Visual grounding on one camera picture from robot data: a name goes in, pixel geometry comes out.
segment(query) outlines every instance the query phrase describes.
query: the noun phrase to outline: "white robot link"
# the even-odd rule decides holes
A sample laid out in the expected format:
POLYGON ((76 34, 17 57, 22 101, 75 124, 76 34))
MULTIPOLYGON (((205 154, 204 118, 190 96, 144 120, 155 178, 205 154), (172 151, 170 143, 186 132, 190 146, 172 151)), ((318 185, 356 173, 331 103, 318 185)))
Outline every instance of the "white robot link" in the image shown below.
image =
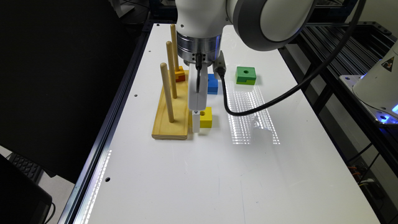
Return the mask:
POLYGON ((175 5, 177 52, 189 65, 188 107, 193 132, 199 132, 199 111, 206 108, 207 67, 213 65, 216 78, 226 70, 220 51, 223 27, 233 24, 243 42, 254 50, 274 50, 300 32, 316 0, 175 0, 175 5))
POLYGON ((364 104, 398 119, 398 44, 354 85, 353 92, 364 104))

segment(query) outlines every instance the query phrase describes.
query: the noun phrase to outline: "yellow block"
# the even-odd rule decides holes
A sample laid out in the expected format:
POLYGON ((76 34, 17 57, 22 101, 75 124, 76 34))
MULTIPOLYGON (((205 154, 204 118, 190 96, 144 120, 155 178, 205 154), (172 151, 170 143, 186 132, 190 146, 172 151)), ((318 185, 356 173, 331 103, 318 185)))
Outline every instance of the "yellow block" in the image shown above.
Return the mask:
POLYGON ((184 69, 182 68, 182 66, 179 66, 179 71, 178 72, 174 72, 175 74, 175 79, 177 80, 181 75, 185 75, 184 69))
POLYGON ((213 124, 213 116, 211 115, 211 107, 206 107, 204 111, 200 112, 200 127, 211 128, 213 124))
POLYGON ((185 140, 188 137, 188 79, 184 82, 177 82, 176 87, 177 99, 172 98, 173 123, 169 122, 164 89, 162 87, 152 130, 152 138, 154 139, 185 140))

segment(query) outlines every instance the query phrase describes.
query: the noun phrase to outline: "wooden base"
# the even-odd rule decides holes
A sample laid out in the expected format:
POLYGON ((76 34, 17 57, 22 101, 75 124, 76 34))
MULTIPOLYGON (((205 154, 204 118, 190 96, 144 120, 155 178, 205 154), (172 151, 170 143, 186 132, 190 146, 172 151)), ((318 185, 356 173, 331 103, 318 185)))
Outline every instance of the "wooden base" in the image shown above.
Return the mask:
POLYGON ((167 140, 186 140, 188 138, 188 81, 177 82, 177 99, 172 98, 174 122, 169 122, 164 89, 160 93, 152 138, 167 140))

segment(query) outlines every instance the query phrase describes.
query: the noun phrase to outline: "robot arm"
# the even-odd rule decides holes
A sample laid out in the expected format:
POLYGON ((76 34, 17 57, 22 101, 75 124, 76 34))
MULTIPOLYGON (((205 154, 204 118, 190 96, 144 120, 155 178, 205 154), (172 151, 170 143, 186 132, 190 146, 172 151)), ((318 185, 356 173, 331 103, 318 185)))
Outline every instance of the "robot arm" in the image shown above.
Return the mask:
POLYGON ((190 65, 188 107, 200 111, 206 108, 207 67, 216 60, 215 70, 220 63, 224 66, 220 43, 225 25, 232 23, 248 47, 274 50, 295 38, 316 0, 175 0, 175 4, 177 52, 190 65))

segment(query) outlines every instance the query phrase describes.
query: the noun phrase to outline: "black cable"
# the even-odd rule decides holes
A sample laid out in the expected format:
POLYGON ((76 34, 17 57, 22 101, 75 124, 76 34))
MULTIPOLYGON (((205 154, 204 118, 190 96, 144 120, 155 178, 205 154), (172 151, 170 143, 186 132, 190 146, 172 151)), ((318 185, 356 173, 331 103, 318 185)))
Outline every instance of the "black cable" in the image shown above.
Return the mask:
POLYGON ((392 218, 392 220, 391 221, 389 221, 387 224, 390 224, 392 221, 394 221, 394 219, 396 219, 398 217, 398 213, 397 213, 397 215, 395 215, 394 216, 394 218, 392 218))
POLYGON ((362 175, 361 179, 359 180, 358 184, 361 184, 362 180, 365 178, 366 174, 368 174, 369 170, 374 164, 374 161, 380 156, 380 152, 377 154, 377 156, 373 159, 372 163, 369 165, 368 169, 365 171, 365 173, 362 175))
POLYGON ((136 4, 136 5, 139 5, 139 6, 145 7, 145 8, 147 8, 147 9, 150 9, 150 7, 148 7, 148 6, 145 6, 145 5, 143 5, 143 4, 139 4, 139 3, 132 2, 132 1, 128 1, 128 0, 122 0, 122 1, 124 1, 124 3, 122 3, 122 4, 125 4, 126 2, 128 2, 128 3, 131 3, 131 4, 136 4))
POLYGON ((301 87, 305 85, 309 85, 310 82, 318 76, 319 73, 322 72, 323 69, 325 69, 333 59, 339 54, 340 50, 345 46, 349 38, 351 37, 351 34, 354 32, 354 29, 356 27, 356 24, 359 21, 359 18, 361 17, 363 8, 365 6, 366 0, 359 0, 358 6, 355 10, 355 14, 353 17, 353 20, 351 21, 350 25, 348 26, 346 33, 344 34, 343 38, 341 38, 340 42, 337 44, 335 49, 332 51, 332 53, 324 60, 321 65, 316 68, 306 79, 304 79, 301 83, 297 84, 295 87, 291 88, 284 94, 278 96, 277 98, 269 101, 268 103, 265 103, 261 106, 258 106, 257 108, 250 109, 248 111, 243 111, 243 112, 233 112, 228 108, 228 101, 227 101, 227 94, 226 94, 226 86, 225 86, 225 80, 224 80, 224 75, 220 75, 221 82, 223 84, 223 93, 224 93, 224 107, 227 113, 229 113, 232 116, 246 116, 249 114, 256 113, 260 110, 264 110, 270 106, 275 105, 276 103, 281 102, 282 100, 288 98, 289 96, 293 95, 295 92, 299 91, 301 87))
POLYGON ((355 155, 354 157, 352 157, 351 159, 348 160, 348 162, 351 162, 352 160, 354 160, 355 158, 357 158, 358 156, 360 156, 362 153, 364 153, 366 150, 368 150, 371 146, 373 145, 373 143, 369 143, 368 146, 366 146, 364 149, 362 149, 361 152, 359 152, 357 155, 355 155))
POLYGON ((54 213, 55 213, 55 204, 54 204, 53 202, 51 202, 51 204, 54 206, 54 209, 52 210, 52 214, 51 214, 50 218, 49 218, 44 224, 47 224, 47 223, 52 219, 52 217, 54 216, 54 213))

